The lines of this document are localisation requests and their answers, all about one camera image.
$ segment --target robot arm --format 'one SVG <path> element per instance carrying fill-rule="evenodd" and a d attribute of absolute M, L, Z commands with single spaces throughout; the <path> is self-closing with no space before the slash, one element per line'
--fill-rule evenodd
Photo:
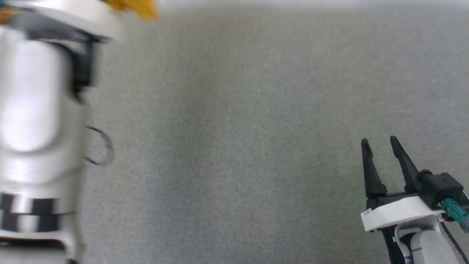
<path fill-rule="evenodd" d="M 95 45 L 119 36 L 119 16 L 98 0 L 8 4 L 21 11 L 0 27 L 0 243 L 8 242 L 0 263 L 76 264 L 87 121 L 80 95 L 91 86 Z M 59 241 L 64 250 L 22 241 Z"/>
<path fill-rule="evenodd" d="M 362 140 L 368 198 L 367 210 L 361 213 L 365 230 L 382 232 L 392 264 L 457 264 L 451 246 L 441 234 L 439 223 L 445 232 L 449 232 L 441 217 L 441 214 L 447 214 L 449 217 L 445 219 L 456 220 L 465 232 L 469 232 L 469 215 L 464 209 L 469 208 L 469 199 L 463 186 L 448 173 L 419 172 L 394 136 L 391 137 L 391 145 L 406 182 L 402 193 L 387 193 L 373 163 L 370 145 L 366 139 Z M 400 234 L 413 228 L 421 231 L 404 236 Z M 465 257 L 459 246 L 457 248 Z"/>

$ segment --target cable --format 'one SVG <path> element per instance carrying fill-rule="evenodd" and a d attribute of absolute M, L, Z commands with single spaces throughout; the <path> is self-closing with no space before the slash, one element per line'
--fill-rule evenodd
<path fill-rule="evenodd" d="M 106 133 L 104 133 L 104 131 L 102 131 L 102 130 L 96 128 L 96 127 L 86 126 L 86 128 L 98 132 L 101 135 L 101 138 L 104 140 L 105 147 L 107 148 L 106 158 L 103 161 L 96 162 L 96 161 L 94 161 L 93 159 L 91 159 L 89 157 L 85 157 L 86 160 L 89 161 L 93 165 L 99 165 L 99 166 L 102 166 L 102 167 L 105 167 L 105 166 L 111 164 L 114 160 L 114 146 L 113 146 L 113 142 L 112 142 L 111 138 Z"/>
<path fill-rule="evenodd" d="M 462 251 L 461 247 L 459 246 L 458 242 L 456 242 L 456 239 L 454 239 L 453 235 L 451 234 L 451 232 L 449 232 L 449 229 L 448 227 L 446 226 L 446 224 L 441 221 L 440 222 L 441 224 L 441 227 L 443 228 L 443 230 L 445 230 L 445 233 L 446 235 L 448 235 L 448 238 L 451 240 L 451 242 L 454 244 L 454 247 L 456 247 L 456 250 L 459 252 L 459 254 L 462 256 L 462 260 L 464 261 L 465 264 L 469 264 L 469 260 L 468 258 L 466 257 L 466 255 L 464 254 L 464 252 Z"/>

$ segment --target gray carpet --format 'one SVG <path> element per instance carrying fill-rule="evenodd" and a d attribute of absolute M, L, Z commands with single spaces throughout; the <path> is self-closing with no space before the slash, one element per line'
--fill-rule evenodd
<path fill-rule="evenodd" d="M 388 263 L 360 219 L 364 137 L 391 192 L 392 134 L 469 186 L 467 13 L 126 20 L 89 95 L 117 156 L 87 169 L 85 264 Z"/>

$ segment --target white panel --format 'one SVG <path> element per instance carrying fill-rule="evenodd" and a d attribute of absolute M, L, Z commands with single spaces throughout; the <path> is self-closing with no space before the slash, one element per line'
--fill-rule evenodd
<path fill-rule="evenodd" d="M 22 233 L 34 233 L 38 229 L 39 216 L 20 216 L 18 230 Z"/>
<path fill-rule="evenodd" d="M 438 215 L 443 210 L 431 210 L 418 196 L 407 197 L 375 210 L 361 213 L 365 231 L 405 223 L 423 217 Z"/>
<path fill-rule="evenodd" d="M 20 248 L 6 248 L 0 245 L 1 264 L 23 264 L 24 250 Z"/>
<path fill-rule="evenodd" d="M 17 214 L 29 214 L 32 211 L 32 199 L 24 195 L 15 195 L 11 211 Z"/>
<path fill-rule="evenodd" d="M 433 230 L 418 232 L 410 242 L 414 264 L 458 264 L 451 245 Z"/>
<path fill-rule="evenodd" d="M 22 264 L 68 264 L 68 260 L 62 250 L 38 248 L 28 252 Z"/>
<path fill-rule="evenodd" d="M 2 74 L 3 148 L 36 151 L 59 133 L 61 90 L 69 79 L 61 53 L 39 41 L 19 41 L 6 56 Z"/>

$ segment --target yellow object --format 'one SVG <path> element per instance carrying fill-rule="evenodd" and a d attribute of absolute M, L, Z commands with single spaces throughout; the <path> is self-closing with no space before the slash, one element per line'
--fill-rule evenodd
<path fill-rule="evenodd" d="M 8 23 L 10 19 L 16 14 L 18 14 L 18 10 L 16 10 L 16 8 L 11 8 L 11 7 L 0 8 L 0 24 Z"/>
<path fill-rule="evenodd" d="M 106 0 L 106 2 L 116 11 L 126 12 L 128 9 L 137 12 L 143 20 L 152 20 L 158 16 L 158 12 L 153 6 L 153 0 Z"/>

